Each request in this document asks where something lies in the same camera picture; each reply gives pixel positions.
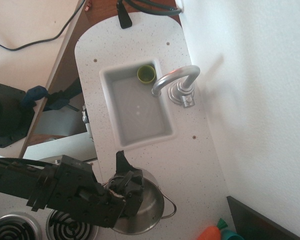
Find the silver faucet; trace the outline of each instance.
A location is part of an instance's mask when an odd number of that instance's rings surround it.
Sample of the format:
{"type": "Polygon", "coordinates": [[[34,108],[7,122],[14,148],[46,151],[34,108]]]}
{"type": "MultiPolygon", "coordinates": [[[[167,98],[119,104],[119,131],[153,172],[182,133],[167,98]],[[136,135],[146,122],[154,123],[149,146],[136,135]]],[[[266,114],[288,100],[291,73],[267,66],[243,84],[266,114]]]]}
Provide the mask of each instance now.
{"type": "Polygon", "coordinates": [[[193,82],[200,74],[200,68],[195,65],[183,66],[176,70],[169,72],[160,79],[158,79],[152,88],[152,95],[159,97],[161,89],[175,80],[186,77],[186,80],[179,80],[174,82],[168,89],[169,98],[178,105],[183,105],[184,108],[190,108],[195,105],[193,82]]]}

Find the white wall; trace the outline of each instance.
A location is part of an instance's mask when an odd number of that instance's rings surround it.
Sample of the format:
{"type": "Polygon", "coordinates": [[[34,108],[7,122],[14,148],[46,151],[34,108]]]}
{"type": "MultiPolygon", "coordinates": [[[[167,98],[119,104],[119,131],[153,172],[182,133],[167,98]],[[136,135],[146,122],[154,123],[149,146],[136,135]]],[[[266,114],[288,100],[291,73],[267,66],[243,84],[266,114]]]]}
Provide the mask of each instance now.
{"type": "Polygon", "coordinates": [[[300,0],[177,0],[230,194],[300,236],[300,0]]]}

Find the silver pot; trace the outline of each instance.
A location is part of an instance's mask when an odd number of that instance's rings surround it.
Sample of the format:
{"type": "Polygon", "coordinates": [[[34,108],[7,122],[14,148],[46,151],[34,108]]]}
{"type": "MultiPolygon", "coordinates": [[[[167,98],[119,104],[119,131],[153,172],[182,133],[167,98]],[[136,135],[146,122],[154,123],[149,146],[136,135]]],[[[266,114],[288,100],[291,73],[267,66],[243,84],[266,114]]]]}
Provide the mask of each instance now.
{"type": "Polygon", "coordinates": [[[161,219],[170,218],[177,211],[176,204],[160,190],[155,177],[147,170],[140,169],[144,178],[143,202],[136,216],[122,217],[116,221],[112,229],[121,234],[143,234],[154,228],[161,219]],[[170,201],[174,208],[173,212],[166,216],[163,216],[165,209],[164,198],[170,201]]]}

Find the carrot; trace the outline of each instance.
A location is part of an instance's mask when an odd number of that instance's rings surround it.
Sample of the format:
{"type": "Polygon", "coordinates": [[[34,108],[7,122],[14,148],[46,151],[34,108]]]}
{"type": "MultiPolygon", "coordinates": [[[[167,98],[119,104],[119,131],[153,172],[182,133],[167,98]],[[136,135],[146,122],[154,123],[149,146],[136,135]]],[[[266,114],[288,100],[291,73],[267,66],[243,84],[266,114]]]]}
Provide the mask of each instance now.
{"type": "Polygon", "coordinates": [[[221,240],[220,230],[228,227],[227,223],[220,218],[216,226],[208,226],[197,240],[221,240]]]}

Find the black cable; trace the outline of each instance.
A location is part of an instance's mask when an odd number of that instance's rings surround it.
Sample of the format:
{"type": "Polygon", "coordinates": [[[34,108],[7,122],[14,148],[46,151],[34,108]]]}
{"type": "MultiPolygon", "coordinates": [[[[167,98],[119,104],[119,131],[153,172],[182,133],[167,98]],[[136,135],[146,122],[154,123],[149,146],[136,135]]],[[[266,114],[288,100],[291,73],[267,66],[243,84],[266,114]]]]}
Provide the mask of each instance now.
{"type": "Polygon", "coordinates": [[[68,24],[75,17],[75,15],[79,12],[80,8],[83,6],[84,3],[85,3],[85,0],[82,0],[82,2],[80,3],[79,7],[74,11],[74,13],[72,14],[72,16],[69,18],[69,20],[65,23],[65,25],[63,26],[63,28],[61,29],[61,31],[56,36],[54,36],[52,38],[47,38],[47,39],[43,39],[43,40],[39,40],[39,41],[30,42],[30,43],[27,43],[27,44],[25,44],[23,46],[17,47],[17,48],[8,48],[8,47],[3,46],[1,44],[0,44],[0,47],[4,48],[5,50],[14,52],[14,51],[18,51],[18,50],[24,49],[26,47],[29,47],[29,46],[32,46],[32,45],[35,45],[35,44],[46,43],[46,42],[50,42],[50,41],[56,40],[64,32],[64,30],[66,29],[66,27],[68,26],[68,24]]]}
{"type": "Polygon", "coordinates": [[[165,9],[167,11],[148,9],[148,8],[145,8],[143,6],[136,4],[132,0],[125,0],[125,1],[131,7],[135,8],[141,12],[144,12],[146,14],[152,14],[152,15],[158,15],[158,16],[174,16],[174,15],[178,15],[182,12],[182,10],[178,7],[163,5],[163,4],[159,4],[156,2],[152,2],[150,0],[136,0],[136,1],[145,3],[150,6],[154,6],[154,7],[160,8],[160,9],[165,9]]]}

